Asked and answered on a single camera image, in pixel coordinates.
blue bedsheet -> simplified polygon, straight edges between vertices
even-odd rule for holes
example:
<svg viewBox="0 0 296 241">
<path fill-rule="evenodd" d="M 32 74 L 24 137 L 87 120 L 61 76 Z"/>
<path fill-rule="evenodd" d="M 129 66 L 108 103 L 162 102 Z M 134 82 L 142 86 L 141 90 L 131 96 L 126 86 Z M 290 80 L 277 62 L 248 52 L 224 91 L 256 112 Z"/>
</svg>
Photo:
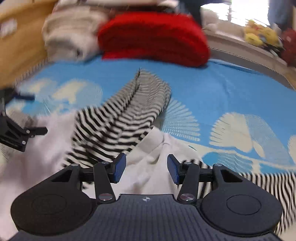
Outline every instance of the blue bedsheet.
<svg viewBox="0 0 296 241">
<path fill-rule="evenodd" d="M 34 103 L 12 103 L 25 113 L 64 113 L 100 105 L 131 80 L 139 68 L 172 88 L 168 109 L 157 125 L 196 149 L 209 165 L 234 171 L 296 170 L 296 92 L 253 70 L 218 60 L 187 68 L 145 60 L 53 64 L 21 91 Z"/>
</svg>

metal screw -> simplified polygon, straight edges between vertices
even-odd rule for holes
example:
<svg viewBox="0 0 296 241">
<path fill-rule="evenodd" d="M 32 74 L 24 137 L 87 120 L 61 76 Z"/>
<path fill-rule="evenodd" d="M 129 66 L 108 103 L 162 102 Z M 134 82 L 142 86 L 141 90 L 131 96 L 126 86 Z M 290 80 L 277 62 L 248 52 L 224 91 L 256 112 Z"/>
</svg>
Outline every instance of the metal screw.
<svg viewBox="0 0 296 241">
<path fill-rule="evenodd" d="M 192 201 L 194 199 L 194 196 L 191 193 L 183 193 L 180 198 L 183 201 Z"/>
<path fill-rule="evenodd" d="M 99 199 L 102 201 L 109 201 L 113 198 L 112 194 L 110 193 L 102 193 L 99 195 Z"/>
</svg>

red object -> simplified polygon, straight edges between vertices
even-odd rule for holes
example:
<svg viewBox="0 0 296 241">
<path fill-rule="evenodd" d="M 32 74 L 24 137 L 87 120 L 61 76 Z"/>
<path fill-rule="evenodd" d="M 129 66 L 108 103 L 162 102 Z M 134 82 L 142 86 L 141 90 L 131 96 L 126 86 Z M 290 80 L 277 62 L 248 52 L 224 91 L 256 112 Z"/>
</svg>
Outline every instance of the red object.
<svg viewBox="0 0 296 241">
<path fill-rule="evenodd" d="M 296 32 L 293 29 L 287 29 L 283 32 L 281 38 L 285 49 L 281 54 L 281 58 L 288 65 L 293 65 L 296 60 Z"/>
<path fill-rule="evenodd" d="M 148 58 L 190 67 L 210 56 L 201 27 L 186 15 L 130 12 L 117 15 L 98 33 L 103 58 Z"/>
</svg>

clothing pile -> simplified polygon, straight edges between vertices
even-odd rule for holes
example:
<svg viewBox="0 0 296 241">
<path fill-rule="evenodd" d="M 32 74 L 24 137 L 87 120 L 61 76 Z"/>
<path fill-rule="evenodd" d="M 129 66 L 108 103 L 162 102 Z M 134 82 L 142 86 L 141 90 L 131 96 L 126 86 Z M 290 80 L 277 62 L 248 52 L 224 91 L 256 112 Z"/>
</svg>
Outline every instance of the clothing pile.
<svg viewBox="0 0 296 241">
<path fill-rule="evenodd" d="M 97 32 L 125 11 L 167 11 L 158 0 L 60 0 L 45 20 L 42 36 L 50 61 L 85 61 L 100 51 Z"/>
<path fill-rule="evenodd" d="M 108 14 L 88 6 L 56 9 L 42 29 L 50 61 L 81 61 L 96 55 L 99 52 L 96 34 L 108 19 Z"/>
<path fill-rule="evenodd" d="M 198 67 L 209 59 L 206 36 L 170 0 L 59 0 L 42 35 L 50 61 L 148 58 Z"/>
<path fill-rule="evenodd" d="M 117 15 L 98 34 L 103 58 L 150 58 L 198 67 L 209 59 L 206 36 L 192 17 L 156 12 Z"/>
</svg>

blue gripper pad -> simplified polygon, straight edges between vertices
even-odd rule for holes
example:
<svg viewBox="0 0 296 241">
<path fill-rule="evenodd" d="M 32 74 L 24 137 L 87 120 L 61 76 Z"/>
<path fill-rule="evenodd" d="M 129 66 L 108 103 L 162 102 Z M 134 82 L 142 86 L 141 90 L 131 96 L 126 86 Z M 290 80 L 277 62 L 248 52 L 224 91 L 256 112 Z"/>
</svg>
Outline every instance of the blue gripper pad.
<svg viewBox="0 0 296 241">
<path fill-rule="evenodd" d="M 168 171 L 170 173 L 170 176 L 172 177 L 173 182 L 176 185 L 180 184 L 180 177 L 178 174 L 178 165 L 181 165 L 178 160 L 172 155 L 168 155 L 168 160 L 167 160 L 167 165 L 168 165 Z"/>
<path fill-rule="evenodd" d="M 114 183 L 118 183 L 120 181 L 124 169 L 126 168 L 126 155 L 124 153 L 120 153 L 116 159 L 117 158 L 119 158 L 119 160 L 117 160 L 115 164 Z"/>
</svg>

